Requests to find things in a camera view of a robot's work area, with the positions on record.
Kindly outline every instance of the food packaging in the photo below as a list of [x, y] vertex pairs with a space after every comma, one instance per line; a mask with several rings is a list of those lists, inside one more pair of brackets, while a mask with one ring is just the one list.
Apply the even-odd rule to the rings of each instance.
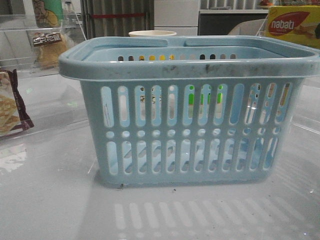
[[18, 91], [17, 71], [0, 70], [0, 137], [34, 126]]
[[320, 49], [320, 6], [272, 6], [265, 35]]

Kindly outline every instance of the plastic basket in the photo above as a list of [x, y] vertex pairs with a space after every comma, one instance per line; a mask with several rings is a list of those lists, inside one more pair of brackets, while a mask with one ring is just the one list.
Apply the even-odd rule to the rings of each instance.
[[60, 56], [114, 184], [242, 182], [274, 165], [316, 49], [255, 36], [100, 37]]

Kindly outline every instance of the basket hole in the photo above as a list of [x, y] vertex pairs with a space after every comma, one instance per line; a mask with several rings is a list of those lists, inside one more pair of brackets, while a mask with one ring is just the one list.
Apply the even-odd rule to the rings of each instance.
[[273, 164], [273, 160], [275, 157], [275, 153], [276, 153], [276, 149], [277, 149], [277, 145], [278, 145], [278, 138], [277, 137], [273, 137], [270, 139], [269, 144], [268, 144], [268, 148], [266, 151], [266, 156], [265, 156], [265, 162], [264, 162], [264, 168], [268, 169], [272, 166]]
[[289, 87], [290, 87], [290, 83], [286, 83], [282, 96], [281, 96], [281, 100], [280, 100], [280, 106], [282, 107], [283, 105], [285, 105], [286, 100], [287, 100], [287, 96], [288, 96], [288, 92], [289, 92]]
[[274, 129], [273, 129], [273, 134], [278, 134], [278, 133], [280, 133], [281, 132], [281, 127], [279, 127], [279, 126], [277, 126], [277, 127], [275, 127]]
[[142, 137], [144, 137], [145, 135], [146, 135], [146, 132], [145, 131], [142, 131], [142, 130], [140, 130], [140, 131], [138, 131], [137, 132], [137, 134], [136, 134], [139, 138], [142, 138]]
[[176, 131], [173, 130], [173, 129], [170, 129], [170, 130], [168, 131], [168, 133], [167, 133], [168, 137], [170, 137], [170, 138], [172, 138], [173, 136], [175, 136], [175, 134], [176, 134]]
[[264, 127], [260, 127], [260, 128], [258, 129], [258, 134], [259, 134], [259, 135], [263, 135], [263, 134], [265, 134], [265, 132], [266, 132], [266, 129], [265, 129]]
[[268, 98], [271, 98], [271, 96], [274, 94], [275, 88], [276, 88], [276, 84], [271, 83], [269, 86]]
[[112, 139], [114, 136], [115, 136], [115, 133], [113, 131], [107, 131], [105, 136], [108, 138], [108, 139]]
[[289, 99], [292, 94], [293, 85], [291, 83], [286, 83], [282, 89], [282, 94], [280, 98], [280, 102], [277, 108], [277, 113], [275, 117], [275, 122], [280, 123], [285, 120], [286, 113], [289, 106]]
[[114, 107], [110, 87], [103, 86], [101, 88], [101, 101], [103, 110], [104, 125], [111, 128], [115, 124]]
[[215, 171], [217, 169], [217, 163], [218, 163], [217, 160], [213, 160], [209, 165], [209, 170], [210, 171]]
[[135, 94], [135, 121], [139, 127], [146, 124], [146, 93], [145, 88], [138, 85], [134, 89]]
[[160, 136], [160, 131], [159, 131], [159, 130], [154, 130], [154, 131], [152, 132], [152, 136], [153, 136], [154, 138], [159, 137], [159, 136]]
[[245, 86], [243, 84], [237, 84], [234, 86], [233, 98], [231, 104], [230, 123], [236, 124], [239, 121], [240, 112], [242, 109], [242, 102], [244, 98]]
[[181, 168], [181, 171], [187, 172], [188, 169], [189, 169], [189, 161], [186, 161], [186, 162], [183, 164], [183, 166], [182, 166], [182, 168]]
[[215, 125], [220, 125], [224, 121], [227, 92], [228, 86], [226, 84], [220, 84], [218, 86], [213, 118], [213, 123]]
[[257, 169], [257, 167], [259, 165], [264, 142], [265, 142], [265, 139], [263, 137], [259, 137], [255, 140], [253, 154], [252, 154], [252, 160], [251, 160], [251, 165], [250, 165], [251, 170]]
[[185, 130], [183, 130], [182, 135], [183, 135], [184, 137], [189, 137], [189, 136], [190, 136], [190, 133], [191, 133], [190, 129], [185, 129]]
[[242, 171], [245, 169], [245, 166], [247, 164], [248, 149], [249, 149], [249, 139], [248, 138], [241, 139], [238, 157], [237, 157], [237, 163], [236, 163], [237, 171]]
[[206, 130], [205, 129], [201, 128], [201, 129], [198, 130], [198, 136], [199, 137], [203, 137], [205, 134], [206, 134]]
[[245, 167], [246, 167], [246, 162], [247, 162], [246, 159], [240, 158], [239, 161], [238, 161], [238, 164], [236, 165], [236, 169], [238, 171], [244, 170]]
[[230, 167], [231, 167], [231, 159], [225, 160], [225, 162], [223, 163], [222, 169], [225, 171], [229, 171]]
[[261, 86], [258, 83], [254, 83], [250, 87], [250, 95], [247, 101], [247, 108], [245, 112], [244, 122], [246, 124], [251, 124], [255, 120], [256, 112], [257, 112], [257, 105], [259, 102], [259, 95], [260, 95]]
[[217, 169], [219, 148], [220, 148], [220, 140], [219, 139], [212, 140], [210, 143], [210, 155], [209, 155], [210, 164], [208, 167], [210, 171], [215, 171]]
[[173, 172], [175, 170], [175, 162], [173, 161], [167, 168], [168, 172]]
[[244, 130], [243, 130], [243, 134], [244, 135], [249, 135], [251, 133], [251, 128], [250, 127], [246, 127]]
[[212, 131], [212, 135], [213, 135], [214, 137], [219, 136], [220, 133], [221, 133], [221, 129], [220, 129], [220, 128], [215, 128], [215, 129]]
[[113, 175], [117, 174], [118, 169], [118, 156], [117, 156], [117, 145], [114, 141], [106, 143], [106, 157], [109, 164], [109, 172]]
[[234, 153], [234, 146], [235, 146], [235, 140], [233, 138], [229, 138], [225, 141], [223, 162], [222, 162], [222, 169], [224, 171], [229, 171], [231, 168], [231, 158]]
[[235, 133], [236, 133], [236, 129], [235, 128], [230, 128], [229, 130], [228, 130], [228, 135], [229, 136], [233, 136], [233, 135], [235, 135]]
[[199, 162], [197, 163], [197, 165], [195, 166], [195, 169], [194, 169], [194, 170], [196, 170], [197, 172], [199, 172], [199, 171], [201, 171], [201, 169], [203, 168], [203, 166], [204, 166], [204, 161], [201, 160], [201, 161], [199, 161]]
[[188, 84], [184, 88], [184, 96], [183, 96], [182, 123], [185, 126], [190, 125], [193, 121], [194, 102], [195, 102], [195, 86]]
[[128, 137], [130, 137], [130, 132], [129, 132], [129, 131], [123, 131], [123, 132], [122, 132], [122, 137], [123, 137], [123, 138], [128, 138]]
[[152, 105], [151, 105], [151, 119], [152, 125], [159, 126], [161, 124], [161, 87], [159, 85], [154, 85], [151, 88]]
[[153, 171], [154, 171], [155, 173], [158, 173], [158, 172], [160, 172], [160, 170], [161, 170], [161, 162], [158, 162], [158, 163], [155, 165], [155, 167], [153, 168]]
[[136, 152], [139, 172], [145, 173], [147, 171], [147, 144], [145, 141], [137, 142]]
[[152, 156], [153, 156], [153, 157], [157, 157], [157, 156], [159, 156], [160, 154], [161, 154], [161, 146], [159, 145], [159, 146], [157, 146], [157, 147], [153, 150]]
[[122, 160], [124, 171], [127, 174], [132, 173], [132, 145], [129, 141], [122, 143]]
[[211, 100], [211, 89], [212, 87], [209, 84], [204, 84], [201, 87], [199, 116], [198, 116], [198, 124], [200, 126], [203, 126], [208, 122], [210, 100]]
[[181, 143], [181, 170], [187, 171], [189, 160], [190, 160], [190, 147], [191, 141], [189, 139], [184, 139]]

